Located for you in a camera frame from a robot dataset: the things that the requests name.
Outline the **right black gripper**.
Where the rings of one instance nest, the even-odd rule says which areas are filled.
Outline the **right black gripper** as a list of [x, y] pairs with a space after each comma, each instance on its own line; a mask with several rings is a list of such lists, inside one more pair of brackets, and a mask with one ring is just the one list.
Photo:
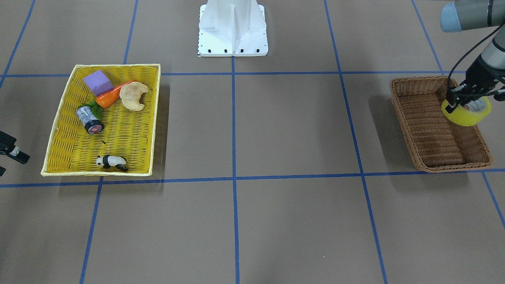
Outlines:
[[[9, 157], [18, 163], [26, 164], [30, 156], [23, 151], [20, 150], [19, 147], [15, 147], [15, 142], [17, 139], [7, 133], [1, 131], [0, 132], [0, 153], [1, 155], [9, 155]], [[6, 169], [0, 166], [0, 176], [3, 176], [6, 172]]]

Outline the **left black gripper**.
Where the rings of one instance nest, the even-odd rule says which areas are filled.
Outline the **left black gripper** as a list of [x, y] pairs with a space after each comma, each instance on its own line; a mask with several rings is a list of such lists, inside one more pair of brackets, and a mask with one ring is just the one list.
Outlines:
[[448, 89], [446, 93], [446, 112], [451, 114], [459, 104], [468, 104], [481, 97], [493, 96], [498, 102], [505, 101], [505, 89], [494, 91], [500, 82], [504, 84], [505, 71], [489, 65], [482, 56], [478, 56], [466, 71], [465, 80], [459, 90]]

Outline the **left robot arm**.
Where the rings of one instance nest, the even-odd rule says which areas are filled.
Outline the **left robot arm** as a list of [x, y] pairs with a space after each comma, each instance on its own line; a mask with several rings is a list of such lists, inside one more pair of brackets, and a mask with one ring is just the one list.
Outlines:
[[465, 79], [456, 88], [447, 87], [448, 105], [444, 111], [451, 114], [456, 108], [478, 102], [481, 98], [493, 96], [504, 101], [504, 87], [495, 90], [498, 83], [504, 84], [505, 45], [504, 45], [503, 0], [454, 0], [446, 4], [440, 13], [440, 28], [444, 32], [462, 32], [480, 28], [494, 27], [494, 31], [478, 41], [453, 66], [450, 74], [476, 47], [491, 39], [480, 55], [465, 72]]

